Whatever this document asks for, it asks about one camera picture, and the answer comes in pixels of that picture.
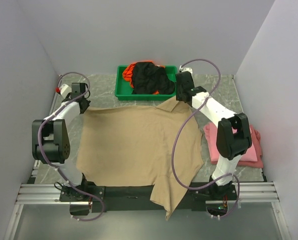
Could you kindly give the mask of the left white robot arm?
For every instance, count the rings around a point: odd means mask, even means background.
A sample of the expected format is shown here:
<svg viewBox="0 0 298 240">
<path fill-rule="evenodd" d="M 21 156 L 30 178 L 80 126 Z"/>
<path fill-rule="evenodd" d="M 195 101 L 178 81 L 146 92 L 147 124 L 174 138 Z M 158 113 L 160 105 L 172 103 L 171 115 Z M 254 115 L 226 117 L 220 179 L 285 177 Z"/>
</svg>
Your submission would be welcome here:
<svg viewBox="0 0 298 240">
<path fill-rule="evenodd" d="M 57 89 L 63 97 L 61 105 L 31 125 L 33 158 L 54 168 L 63 179 L 61 192 L 76 201 L 83 201 L 90 194 L 84 174 L 68 160 L 71 146 L 67 126 L 90 106 L 86 97 L 89 92 L 87 83 L 63 84 Z"/>
</svg>

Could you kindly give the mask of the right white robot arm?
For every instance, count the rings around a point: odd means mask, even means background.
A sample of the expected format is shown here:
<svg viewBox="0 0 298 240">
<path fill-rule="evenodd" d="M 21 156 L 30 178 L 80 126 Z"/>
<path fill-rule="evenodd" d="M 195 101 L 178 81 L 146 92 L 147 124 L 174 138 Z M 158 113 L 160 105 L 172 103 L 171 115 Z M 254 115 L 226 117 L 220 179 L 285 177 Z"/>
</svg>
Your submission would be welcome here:
<svg viewBox="0 0 298 240">
<path fill-rule="evenodd" d="M 208 188 L 211 198 L 219 200 L 231 190 L 234 175 L 238 162 L 252 146 L 250 124 L 246 114 L 235 113 L 214 98 L 202 86 L 195 87 L 191 72 L 181 71 L 175 75 L 176 79 L 176 100 L 187 103 L 195 111 L 181 125 L 172 147 L 171 169 L 175 180 L 188 190 L 198 191 Z M 209 183 L 200 187 L 190 187 L 183 184 L 176 174 L 174 156 L 176 145 L 181 131 L 196 113 L 205 115 L 216 125 L 216 148 L 219 158 L 216 168 L 210 176 Z"/>
</svg>

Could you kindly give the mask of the beige t shirt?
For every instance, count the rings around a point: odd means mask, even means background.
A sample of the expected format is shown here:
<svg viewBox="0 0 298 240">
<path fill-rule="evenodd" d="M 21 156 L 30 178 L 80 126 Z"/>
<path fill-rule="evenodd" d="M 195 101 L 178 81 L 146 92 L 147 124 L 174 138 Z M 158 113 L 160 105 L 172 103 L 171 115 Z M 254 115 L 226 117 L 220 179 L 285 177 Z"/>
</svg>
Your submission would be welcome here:
<svg viewBox="0 0 298 240">
<path fill-rule="evenodd" d="M 150 200 L 162 206 L 169 219 L 187 191 L 174 177 L 172 149 L 191 113 L 188 104 L 173 97 L 158 106 L 91 107 L 83 114 L 77 169 L 98 186 L 153 186 Z M 201 140 L 193 117 L 174 152 L 176 175 L 186 186 L 204 163 Z"/>
</svg>

